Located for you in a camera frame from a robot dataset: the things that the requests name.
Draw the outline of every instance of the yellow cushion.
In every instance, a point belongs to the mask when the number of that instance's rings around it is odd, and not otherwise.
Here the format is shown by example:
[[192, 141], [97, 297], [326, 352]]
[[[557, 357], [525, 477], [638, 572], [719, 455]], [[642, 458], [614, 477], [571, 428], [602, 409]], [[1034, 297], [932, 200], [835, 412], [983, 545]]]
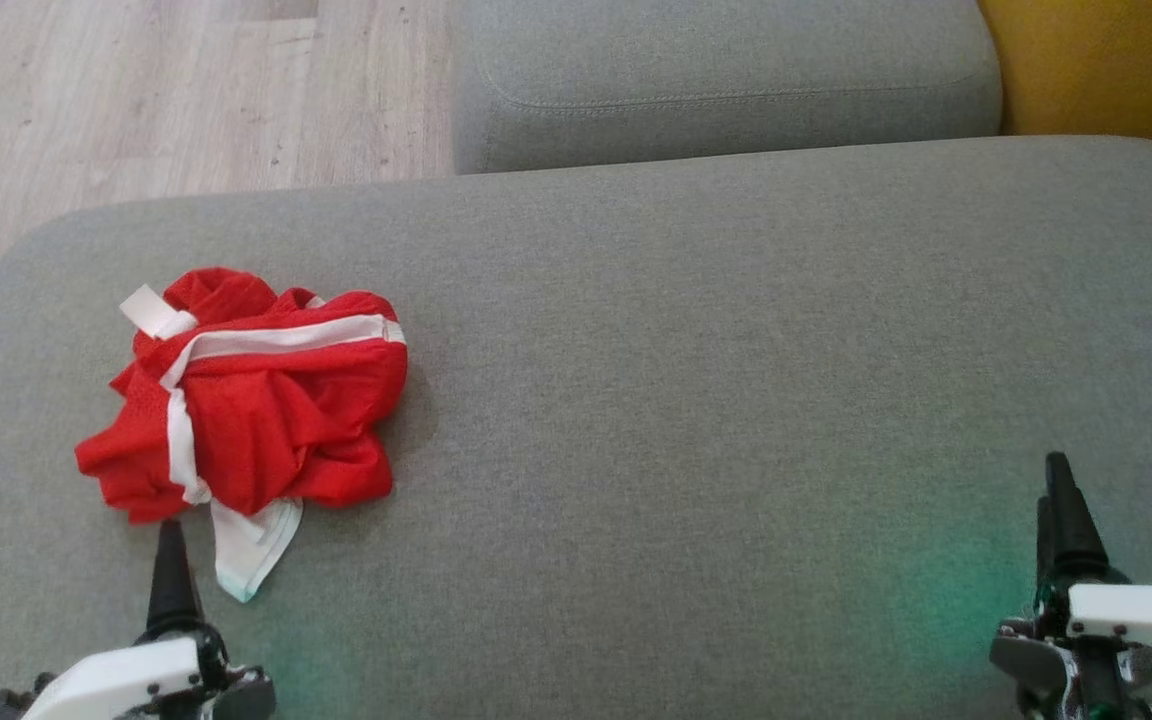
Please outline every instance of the yellow cushion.
[[979, 0], [1005, 132], [1152, 138], [1152, 0]]

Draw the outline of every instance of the white stripe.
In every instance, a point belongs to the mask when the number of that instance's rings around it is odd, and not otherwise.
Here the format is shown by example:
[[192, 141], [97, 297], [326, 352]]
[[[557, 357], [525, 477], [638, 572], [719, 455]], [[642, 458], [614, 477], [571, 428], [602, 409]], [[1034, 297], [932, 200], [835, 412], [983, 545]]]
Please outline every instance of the white stripe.
[[198, 505], [211, 500], [211, 488], [198, 477], [194, 456], [194, 424], [180, 389], [189, 361], [230, 355], [288, 355], [321, 350], [324, 347], [367, 340], [406, 344], [397, 323], [384, 314], [353, 314], [316, 325], [262, 331], [214, 331], [198, 333], [162, 374], [159, 384], [168, 392], [168, 468], [173, 483], [184, 487], [184, 501]]

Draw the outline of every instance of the gray ottoman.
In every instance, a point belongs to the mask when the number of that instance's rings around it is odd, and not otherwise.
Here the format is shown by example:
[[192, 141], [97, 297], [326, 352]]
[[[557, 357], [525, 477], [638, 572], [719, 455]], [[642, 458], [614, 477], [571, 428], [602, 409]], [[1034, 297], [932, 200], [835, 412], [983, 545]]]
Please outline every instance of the gray ottoman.
[[393, 300], [396, 492], [211, 578], [285, 719], [1013, 720], [1043, 454], [1152, 582], [1152, 143], [980, 138], [151, 202], [0, 265], [0, 685], [128, 643], [153, 528], [74, 469], [119, 301]]
[[973, 0], [465, 0], [461, 173], [995, 135]]

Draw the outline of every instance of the light wood floor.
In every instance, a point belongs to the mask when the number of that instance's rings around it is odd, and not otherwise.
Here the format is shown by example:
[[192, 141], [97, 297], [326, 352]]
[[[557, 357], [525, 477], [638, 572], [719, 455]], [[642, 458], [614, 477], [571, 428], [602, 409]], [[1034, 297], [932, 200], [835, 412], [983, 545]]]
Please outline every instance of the light wood floor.
[[0, 256], [111, 202], [450, 174], [449, 0], [0, 0]]

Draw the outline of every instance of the white fabric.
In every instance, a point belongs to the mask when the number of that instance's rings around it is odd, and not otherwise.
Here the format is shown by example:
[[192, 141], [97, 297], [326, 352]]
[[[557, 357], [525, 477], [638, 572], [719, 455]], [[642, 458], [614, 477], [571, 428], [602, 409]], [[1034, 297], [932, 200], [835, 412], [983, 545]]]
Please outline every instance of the white fabric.
[[[323, 306], [325, 302], [314, 297], [308, 305]], [[147, 286], [132, 293], [120, 309], [141, 332], [160, 340], [191, 331], [198, 325], [195, 316], [166, 304]], [[300, 500], [279, 498], [256, 515], [244, 516], [212, 498], [211, 487], [198, 477], [194, 422], [189, 419], [184, 389], [179, 387], [180, 378], [184, 377], [189, 361], [205, 357], [302, 353], [377, 338], [406, 342], [402, 328], [384, 314], [354, 314], [296, 328], [204, 332], [180, 350], [172, 366], [159, 379], [168, 392], [165, 420], [169, 477], [184, 488], [182, 497], [188, 503], [211, 502], [211, 526], [215, 532], [215, 582], [240, 602], [251, 600], [256, 589], [283, 556], [301, 525], [302, 505]]]

